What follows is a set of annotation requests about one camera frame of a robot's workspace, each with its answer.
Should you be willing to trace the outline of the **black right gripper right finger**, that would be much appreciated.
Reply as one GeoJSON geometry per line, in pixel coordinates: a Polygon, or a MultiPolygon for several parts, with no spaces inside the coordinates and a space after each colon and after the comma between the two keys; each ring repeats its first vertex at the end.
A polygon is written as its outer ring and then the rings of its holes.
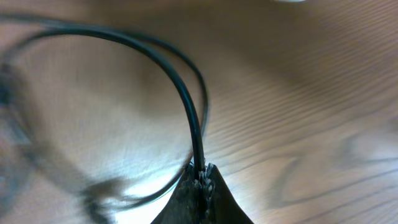
{"type": "Polygon", "coordinates": [[[204,197],[200,223],[253,224],[235,201],[217,166],[209,163],[200,177],[204,197]]]}

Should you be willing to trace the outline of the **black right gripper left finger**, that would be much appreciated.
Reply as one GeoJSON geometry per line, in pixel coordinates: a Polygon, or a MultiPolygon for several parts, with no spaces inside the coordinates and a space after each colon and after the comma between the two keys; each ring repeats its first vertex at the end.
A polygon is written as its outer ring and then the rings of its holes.
{"type": "Polygon", "coordinates": [[[194,168],[186,165],[172,196],[151,224],[197,224],[198,188],[195,187],[194,168]]]}

